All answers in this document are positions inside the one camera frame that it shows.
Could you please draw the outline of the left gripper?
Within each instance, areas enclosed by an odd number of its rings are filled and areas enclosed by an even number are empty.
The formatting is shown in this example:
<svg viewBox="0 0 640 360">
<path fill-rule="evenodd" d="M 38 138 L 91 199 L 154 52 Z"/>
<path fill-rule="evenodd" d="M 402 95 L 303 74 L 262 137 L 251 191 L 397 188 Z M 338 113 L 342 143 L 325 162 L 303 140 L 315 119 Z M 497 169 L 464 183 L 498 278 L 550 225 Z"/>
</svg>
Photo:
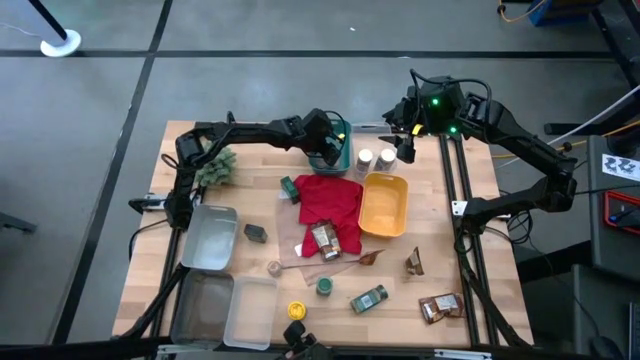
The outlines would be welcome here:
<svg viewBox="0 0 640 360">
<path fill-rule="evenodd" d="M 326 167 L 334 165 L 342 156 L 345 142 L 338 139 L 329 116 L 324 110 L 313 108 L 303 119 L 304 139 L 302 149 L 311 153 L 323 153 Z"/>
</svg>

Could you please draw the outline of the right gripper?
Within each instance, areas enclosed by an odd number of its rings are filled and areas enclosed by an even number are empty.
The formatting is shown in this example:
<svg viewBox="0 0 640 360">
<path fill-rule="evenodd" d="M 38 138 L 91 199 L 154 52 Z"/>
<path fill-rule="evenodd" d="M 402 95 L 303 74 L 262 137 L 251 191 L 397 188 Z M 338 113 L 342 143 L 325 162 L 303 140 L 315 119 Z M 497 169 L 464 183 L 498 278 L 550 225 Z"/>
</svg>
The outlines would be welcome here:
<svg viewBox="0 0 640 360">
<path fill-rule="evenodd" d="M 416 150 L 413 135 L 426 134 L 425 100 L 422 96 L 403 97 L 391 110 L 385 112 L 382 118 L 394 130 L 409 135 L 382 135 L 378 139 L 387 143 L 395 143 L 396 157 L 406 164 L 413 164 Z"/>
</svg>

